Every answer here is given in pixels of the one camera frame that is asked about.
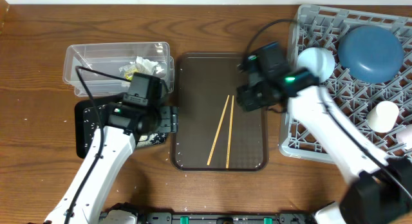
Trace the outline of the dark blue plate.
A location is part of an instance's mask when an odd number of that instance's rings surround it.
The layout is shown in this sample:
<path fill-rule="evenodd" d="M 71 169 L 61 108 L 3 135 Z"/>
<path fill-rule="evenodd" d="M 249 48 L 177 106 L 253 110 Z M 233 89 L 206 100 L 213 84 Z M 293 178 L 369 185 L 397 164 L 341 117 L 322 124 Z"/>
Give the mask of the dark blue plate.
<path fill-rule="evenodd" d="M 361 81 L 378 84 L 391 81 L 404 59 L 401 42 L 378 26 L 361 26 L 346 34 L 337 49 L 341 66 Z"/>

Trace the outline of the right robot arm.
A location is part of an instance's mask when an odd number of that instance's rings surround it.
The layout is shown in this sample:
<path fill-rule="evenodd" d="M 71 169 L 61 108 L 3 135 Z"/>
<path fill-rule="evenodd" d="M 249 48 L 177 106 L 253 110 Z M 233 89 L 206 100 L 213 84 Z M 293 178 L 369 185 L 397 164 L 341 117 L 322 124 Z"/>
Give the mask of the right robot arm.
<path fill-rule="evenodd" d="M 322 145 L 348 184 L 340 202 L 315 211 L 314 223 L 391 223 L 411 212 L 411 162 L 369 141 L 320 85 L 317 61 L 293 68 L 278 43 L 245 50 L 240 69 L 248 83 L 237 88 L 244 111 L 279 104 Z"/>

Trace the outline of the white tissue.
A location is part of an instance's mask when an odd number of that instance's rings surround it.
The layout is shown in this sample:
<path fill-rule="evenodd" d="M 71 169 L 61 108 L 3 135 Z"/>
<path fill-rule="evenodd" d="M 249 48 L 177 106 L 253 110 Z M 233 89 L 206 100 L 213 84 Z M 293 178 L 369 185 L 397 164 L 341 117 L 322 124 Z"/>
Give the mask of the white tissue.
<path fill-rule="evenodd" d="M 157 75 L 164 72 L 164 68 L 157 61 L 150 61 L 143 57 L 137 56 L 135 61 L 135 67 L 137 72 L 143 73 L 146 75 Z"/>

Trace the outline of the light blue small bowl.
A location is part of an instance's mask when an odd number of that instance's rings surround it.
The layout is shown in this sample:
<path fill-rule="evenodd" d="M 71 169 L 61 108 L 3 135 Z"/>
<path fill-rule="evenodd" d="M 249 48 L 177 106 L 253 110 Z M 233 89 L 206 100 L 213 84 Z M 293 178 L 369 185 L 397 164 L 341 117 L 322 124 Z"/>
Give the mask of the light blue small bowl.
<path fill-rule="evenodd" d="M 297 58 L 297 68 L 307 68 L 323 83 L 330 78 L 335 69 L 335 59 L 326 48 L 312 47 L 303 50 Z"/>

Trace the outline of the white cup with pink inside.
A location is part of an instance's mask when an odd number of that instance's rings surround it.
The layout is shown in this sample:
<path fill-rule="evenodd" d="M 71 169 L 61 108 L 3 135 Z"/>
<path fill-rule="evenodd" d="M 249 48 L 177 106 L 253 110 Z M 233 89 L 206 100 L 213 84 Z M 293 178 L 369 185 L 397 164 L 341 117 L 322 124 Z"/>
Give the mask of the white cup with pink inside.
<path fill-rule="evenodd" d="M 412 125 L 406 126 L 403 130 L 396 134 L 397 142 L 404 144 L 405 150 L 410 150 L 412 147 Z"/>

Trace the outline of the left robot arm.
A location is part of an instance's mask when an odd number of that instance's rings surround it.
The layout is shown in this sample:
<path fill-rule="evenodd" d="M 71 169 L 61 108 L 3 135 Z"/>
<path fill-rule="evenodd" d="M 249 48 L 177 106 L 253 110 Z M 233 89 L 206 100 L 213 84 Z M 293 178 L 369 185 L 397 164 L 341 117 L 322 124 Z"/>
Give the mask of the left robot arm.
<path fill-rule="evenodd" d="M 129 89 L 101 104 L 89 99 L 98 128 L 71 185 L 45 223 L 98 223 L 113 183 L 142 136 L 177 130 L 176 108 L 165 105 L 164 80 L 135 73 Z"/>

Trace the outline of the green yellow snack wrapper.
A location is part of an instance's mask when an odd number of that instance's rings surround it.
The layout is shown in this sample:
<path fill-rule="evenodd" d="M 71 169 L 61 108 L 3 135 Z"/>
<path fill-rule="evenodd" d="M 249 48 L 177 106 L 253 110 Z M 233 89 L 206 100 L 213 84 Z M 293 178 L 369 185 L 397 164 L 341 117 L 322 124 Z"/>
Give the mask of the green yellow snack wrapper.
<path fill-rule="evenodd" d="M 131 80 L 133 78 L 134 73 L 140 73 L 141 69 L 136 64 L 128 64 L 119 68 L 120 76 Z"/>

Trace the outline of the white cup with green inside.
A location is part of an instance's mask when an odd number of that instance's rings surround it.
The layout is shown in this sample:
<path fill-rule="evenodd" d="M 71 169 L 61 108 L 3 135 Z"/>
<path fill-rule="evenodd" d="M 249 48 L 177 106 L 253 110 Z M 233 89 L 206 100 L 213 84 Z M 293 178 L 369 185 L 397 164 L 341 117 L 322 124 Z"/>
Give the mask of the white cup with green inside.
<path fill-rule="evenodd" d="M 391 131 L 397 121 L 399 108 L 394 102 L 379 102 L 367 115 L 368 126 L 375 132 Z"/>

